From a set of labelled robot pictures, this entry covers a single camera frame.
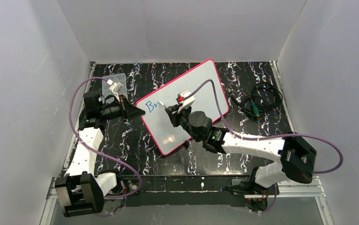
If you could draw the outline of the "pink framed whiteboard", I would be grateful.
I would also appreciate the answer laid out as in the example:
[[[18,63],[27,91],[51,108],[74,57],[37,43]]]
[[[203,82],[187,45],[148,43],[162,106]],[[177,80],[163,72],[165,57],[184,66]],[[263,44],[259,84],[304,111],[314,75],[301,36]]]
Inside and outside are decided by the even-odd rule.
[[[182,127],[174,127],[165,112],[165,107],[177,104],[188,106],[193,112],[202,111],[212,121],[228,113],[230,106],[212,59],[174,78],[135,104],[145,111],[142,120],[164,156],[191,138]]]

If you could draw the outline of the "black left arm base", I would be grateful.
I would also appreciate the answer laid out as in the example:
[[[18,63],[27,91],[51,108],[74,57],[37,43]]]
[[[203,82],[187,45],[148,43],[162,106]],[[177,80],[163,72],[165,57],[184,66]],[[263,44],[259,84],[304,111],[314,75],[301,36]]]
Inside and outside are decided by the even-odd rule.
[[[97,183],[101,187],[105,199],[124,195],[134,191],[139,182],[132,182],[123,177],[118,169],[107,169],[97,174]]]

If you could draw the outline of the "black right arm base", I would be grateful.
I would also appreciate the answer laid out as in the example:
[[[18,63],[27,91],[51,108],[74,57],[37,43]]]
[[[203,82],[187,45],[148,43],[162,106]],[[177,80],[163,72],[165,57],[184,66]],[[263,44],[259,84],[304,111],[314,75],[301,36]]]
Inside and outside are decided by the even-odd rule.
[[[270,187],[262,187],[249,178],[247,176],[244,179],[228,180],[222,190],[234,196],[244,197],[246,207],[251,212],[260,214],[267,212],[273,207],[280,193],[277,184],[273,184]]]

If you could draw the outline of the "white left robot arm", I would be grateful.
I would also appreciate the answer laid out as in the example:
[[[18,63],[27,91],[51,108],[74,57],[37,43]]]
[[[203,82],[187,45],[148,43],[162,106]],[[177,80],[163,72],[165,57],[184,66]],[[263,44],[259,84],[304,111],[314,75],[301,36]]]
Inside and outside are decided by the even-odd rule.
[[[117,169],[95,174],[98,149],[108,121],[124,121],[143,116],[145,111],[128,102],[124,95],[106,103],[95,90],[83,95],[84,109],[79,117],[79,139],[74,156],[65,174],[55,181],[55,190],[63,215],[67,218],[103,211],[106,200],[124,198],[128,193]]]

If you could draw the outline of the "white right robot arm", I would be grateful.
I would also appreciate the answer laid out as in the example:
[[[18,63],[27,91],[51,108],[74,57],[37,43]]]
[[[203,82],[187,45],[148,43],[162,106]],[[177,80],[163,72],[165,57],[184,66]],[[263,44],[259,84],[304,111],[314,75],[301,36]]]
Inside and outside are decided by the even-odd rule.
[[[267,166],[255,167],[247,179],[228,187],[235,193],[251,193],[270,188],[285,180],[309,184],[312,182],[316,150],[302,137],[264,140],[258,136],[240,138],[228,129],[215,127],[212,119],[202,111],[182,109],[180,105],[166,106],[174,127],[181,126],[205,150],[222,154],[245,154],[272,161]]]

